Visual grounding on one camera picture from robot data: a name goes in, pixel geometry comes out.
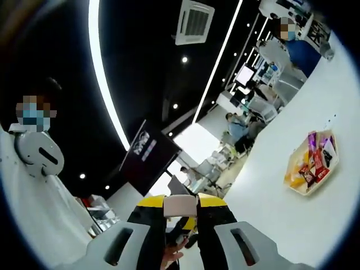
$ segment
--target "ceiling air conditioner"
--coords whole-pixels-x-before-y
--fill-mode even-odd
[[[175,44],[205,43],[214,12],[213,7],[190,0],[183,0]]]

